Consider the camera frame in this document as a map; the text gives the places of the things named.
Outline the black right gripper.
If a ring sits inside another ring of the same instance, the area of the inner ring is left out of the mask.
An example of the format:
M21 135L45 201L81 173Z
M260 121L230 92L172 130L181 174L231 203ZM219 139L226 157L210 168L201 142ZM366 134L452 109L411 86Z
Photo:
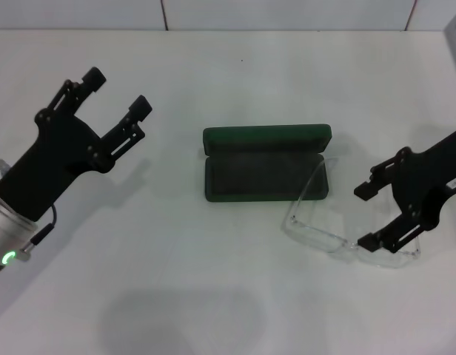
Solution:
M368 201L392 184L405 215L359 238L357 244L369 252L386 249L395 254L423 231L436 228L443 205L456 195L456 131L423 152L406 146L369 172L368 181L354 189L355 196Z

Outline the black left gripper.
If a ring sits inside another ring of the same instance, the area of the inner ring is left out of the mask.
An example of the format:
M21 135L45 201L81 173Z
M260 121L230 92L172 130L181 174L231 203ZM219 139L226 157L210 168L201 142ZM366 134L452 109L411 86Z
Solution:
M140 95L106 135L76 117L84 101L106 82L92 67L81 82L67 79L36 117L38 137L0 180L0 199L15 213L36 222L81 174L109 172L115 161L145 137L138 125L151 112Z

